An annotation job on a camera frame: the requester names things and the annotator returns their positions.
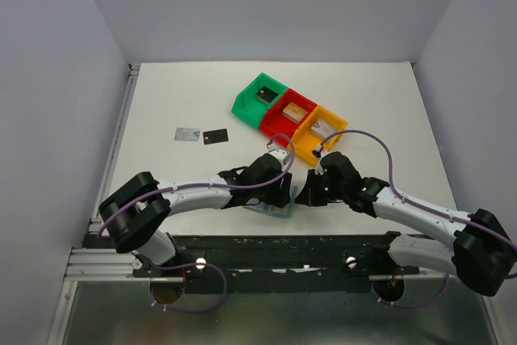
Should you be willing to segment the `black credit card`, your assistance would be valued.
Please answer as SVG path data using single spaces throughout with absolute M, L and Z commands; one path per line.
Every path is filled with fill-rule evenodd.
M 227 142 L 228 140 L 229 135 L 226 128 L 203 132 L 203 141 L 205 145 L 223 143 Z

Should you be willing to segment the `silver VIP credit card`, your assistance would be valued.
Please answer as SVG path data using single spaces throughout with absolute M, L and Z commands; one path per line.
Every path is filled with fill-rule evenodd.
M 198 141 L 200 139 L 199 128 L 176 128 L 175 141 Z

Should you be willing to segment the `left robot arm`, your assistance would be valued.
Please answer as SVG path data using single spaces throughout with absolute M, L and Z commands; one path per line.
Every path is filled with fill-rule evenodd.
M 107 232 L 118 253 L 134 252 L 159 275 L 171 276 L 178 270 L 179 257 L 172 237 L 159 230 L 167 217 L 243 207 L 252 200 L 281 208 L 290 202 L 293 160 L 287 149 L 273 149 L 249 166 L 223 170 L 197 183 L 168 186 L 150 172 L 141 172 L 101 203 L 98 236 Z

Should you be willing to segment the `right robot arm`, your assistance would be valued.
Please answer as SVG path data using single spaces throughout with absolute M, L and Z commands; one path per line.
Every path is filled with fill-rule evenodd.
M 460 212 L 420 202 L 375 177 L 361 177 L 339 152 L 322 156 L 309 170 L 296 204 L 321 207 L 342 201 L 352 211 L 405 225 L 432 243 L 417 248 L 399 235 L 372 252 L 372 265 L 388 274 L 397 267 L 427 267 L 457 276 L 464 285 L 493 297 L 516 263 L 516 246 L 498 218 L 485 209 Z

